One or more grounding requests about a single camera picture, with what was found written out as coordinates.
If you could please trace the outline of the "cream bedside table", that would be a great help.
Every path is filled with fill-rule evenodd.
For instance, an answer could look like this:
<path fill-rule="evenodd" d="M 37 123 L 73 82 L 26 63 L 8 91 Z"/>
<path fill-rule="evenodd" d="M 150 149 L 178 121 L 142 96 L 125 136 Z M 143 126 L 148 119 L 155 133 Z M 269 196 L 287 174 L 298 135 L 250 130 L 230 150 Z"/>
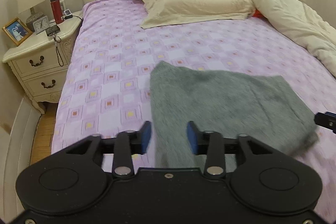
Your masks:
<path fill-rule="evenodd" d="M 47 36 L 33 34 L 20 46 L 9 49 L 2 62 L 7 63 L 32 105 L 41 114 L 45 102 L 58 103 L 66 81 L 72 51 L 83 20 L 83 12 L 59 24 L 60 32 Z"/>

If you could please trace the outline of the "gold framed photo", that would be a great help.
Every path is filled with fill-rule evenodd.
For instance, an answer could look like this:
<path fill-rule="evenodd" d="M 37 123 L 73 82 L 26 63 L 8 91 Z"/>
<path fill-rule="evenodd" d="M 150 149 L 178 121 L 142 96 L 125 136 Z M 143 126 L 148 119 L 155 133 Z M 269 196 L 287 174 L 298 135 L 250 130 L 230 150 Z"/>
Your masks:
<path fill-rule="evenodd" d="M 14 18 L 2 27 L 5 34 L 14 42 L 16 46 L 21 45 L 33 32 L 19 19 Z"/>

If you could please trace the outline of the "red thermos bottle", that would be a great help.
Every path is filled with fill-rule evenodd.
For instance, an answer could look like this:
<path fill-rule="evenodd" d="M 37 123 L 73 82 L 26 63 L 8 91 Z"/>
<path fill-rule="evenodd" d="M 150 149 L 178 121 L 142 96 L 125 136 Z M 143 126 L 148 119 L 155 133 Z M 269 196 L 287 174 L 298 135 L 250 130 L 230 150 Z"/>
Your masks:
<path fill-rule="evenodd" d="M 56 24 L 60 24 L 64 21 L 62 9 L 60 7 L 59 0 L 50 0 L 51 9 L 54 15 L 54 20 Z"/>

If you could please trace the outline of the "small white alarm clock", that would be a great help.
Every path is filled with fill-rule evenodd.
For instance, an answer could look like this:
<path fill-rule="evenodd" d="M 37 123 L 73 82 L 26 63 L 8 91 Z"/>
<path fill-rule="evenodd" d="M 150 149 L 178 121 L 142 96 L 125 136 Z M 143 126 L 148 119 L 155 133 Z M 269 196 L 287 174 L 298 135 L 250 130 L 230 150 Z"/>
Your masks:
<path fill-rule="evenodd" d="M 40 34 L 50 27 L 50 22 L 48 16 L 43 16 L 38 20 L 34 21 L 33 28 L 36 34 Z"/>

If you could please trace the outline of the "purple patterned bed sheet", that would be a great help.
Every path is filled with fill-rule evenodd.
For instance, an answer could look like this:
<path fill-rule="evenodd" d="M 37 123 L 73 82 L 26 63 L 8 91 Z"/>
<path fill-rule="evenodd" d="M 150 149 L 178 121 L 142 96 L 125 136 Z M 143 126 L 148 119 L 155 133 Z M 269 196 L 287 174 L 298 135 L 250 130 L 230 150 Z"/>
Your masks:
<path fill-rule="evenodd" d="M 307 50 L 267 21 L 213 20 L 141 27 L 147 12 L 141 0 L 100 0 L 84 6 L 83 24 L 56 114 L 52 152 L 90 135 L 112 138 L 151 122 L 152 135 L 135 168 L 155 166 L 150 75 L 165 62 L 196 71 L 229 71 L 281 76 L 313 112 L 335 112 L 335 78 Z M 315 211 L 335 221 L 335 135 L 317 127 L 318 141 L 292 156 L 321 177 Z"/>

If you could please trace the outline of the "white rumpled duvet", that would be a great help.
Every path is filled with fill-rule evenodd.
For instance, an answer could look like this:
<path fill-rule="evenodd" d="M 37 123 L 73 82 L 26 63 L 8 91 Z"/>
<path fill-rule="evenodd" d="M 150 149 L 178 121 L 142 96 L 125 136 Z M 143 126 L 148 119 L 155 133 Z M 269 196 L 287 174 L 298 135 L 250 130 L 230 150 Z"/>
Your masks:
<path fill-rule="evenodd" d="M 278 32 L 305 48 L 335 75 L 335 28 L 299 0 L 252 0 Z"/>

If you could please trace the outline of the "cream satin pillow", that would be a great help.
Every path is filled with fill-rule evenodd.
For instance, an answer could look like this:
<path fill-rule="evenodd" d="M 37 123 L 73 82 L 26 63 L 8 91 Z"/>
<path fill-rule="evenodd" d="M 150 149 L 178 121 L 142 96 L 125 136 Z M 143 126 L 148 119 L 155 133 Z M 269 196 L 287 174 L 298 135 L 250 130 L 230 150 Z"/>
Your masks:
<path fill-rule="evenodd" d="M 244 20 L 255 13 L 252 0 L 141 0 L 147 11 L 143 29 L 205 22 Z"/>

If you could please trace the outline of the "orange item under duvet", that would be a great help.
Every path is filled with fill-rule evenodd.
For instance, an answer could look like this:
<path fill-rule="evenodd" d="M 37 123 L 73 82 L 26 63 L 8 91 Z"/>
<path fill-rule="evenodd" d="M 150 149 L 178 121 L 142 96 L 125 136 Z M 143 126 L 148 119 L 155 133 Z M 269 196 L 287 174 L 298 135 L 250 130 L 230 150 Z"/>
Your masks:
<path fill-rule="evenodd" d="M 255 10 L 253 17 L 259 18 L 259 19 L 265 19 L 265 16 L 258 9 Z"/>

